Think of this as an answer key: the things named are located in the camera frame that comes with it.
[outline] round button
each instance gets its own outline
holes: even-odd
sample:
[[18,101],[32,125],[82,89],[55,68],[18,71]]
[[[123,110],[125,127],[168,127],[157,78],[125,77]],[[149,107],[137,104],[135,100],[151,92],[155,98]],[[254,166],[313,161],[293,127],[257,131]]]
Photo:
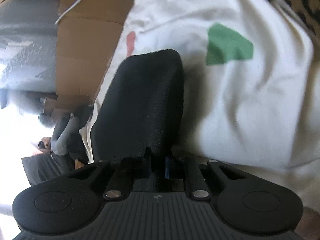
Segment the round button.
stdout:
[[39,195],[35,200],[37,209],[46,213],[60,212],[71,205],[72,198],[64,192],[51,191]]
[[247,208],[258,212],[272,212],[280,204],[277,196],[266,191],[250,192],[242,198],[242,202]]
[[109,190],[106,192],[106,196],[109,198],[121,197],[121,192],[119,190]]
[[209,196],[209,193],[205,190],[196,190],[195,192],[193,192],[193,195],[197,198],[205,198],[207,196]]

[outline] white fabric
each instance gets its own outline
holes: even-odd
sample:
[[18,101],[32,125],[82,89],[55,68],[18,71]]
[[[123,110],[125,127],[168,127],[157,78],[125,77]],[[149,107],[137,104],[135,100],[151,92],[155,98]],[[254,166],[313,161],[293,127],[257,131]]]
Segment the white fabric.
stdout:
[[[92,150],[91,127],[126,57],[126,36],[134,31],[133,54],[175,49],[181,55],[181,147],[224,162],[264,167],[320,211],[314,192],[306,189],[311,184],[298,183],[306,175],[320,192],[320,163],[314,162],[320,158],[319,59],[303,28],[277,9],[267,0],[135,0],[94,105],[87,148]],[[206,66],[207,29],[214,23],[251,41],[253,59]]]

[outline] black plastic mount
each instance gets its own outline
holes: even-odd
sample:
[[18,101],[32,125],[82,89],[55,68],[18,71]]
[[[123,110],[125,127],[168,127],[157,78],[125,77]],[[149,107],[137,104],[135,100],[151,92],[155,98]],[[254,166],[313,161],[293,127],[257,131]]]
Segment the black plastic mount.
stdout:
[[300,198],[215,160],[102,161],[21,192],[16,239],[300,239]]

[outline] person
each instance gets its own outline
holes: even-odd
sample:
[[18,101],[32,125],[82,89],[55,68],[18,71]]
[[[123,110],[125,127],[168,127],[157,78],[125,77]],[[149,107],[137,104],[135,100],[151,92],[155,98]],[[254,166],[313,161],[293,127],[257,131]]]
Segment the person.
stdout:
[[42,154],[22,158],[31,186],[72,172],[88,163],[85,146],[78,131],[84,126],[83,120],[87,120],[89,110],[91,109],[77,110],[74,115],[62,117],[52,136],[43,137],[38,143]]

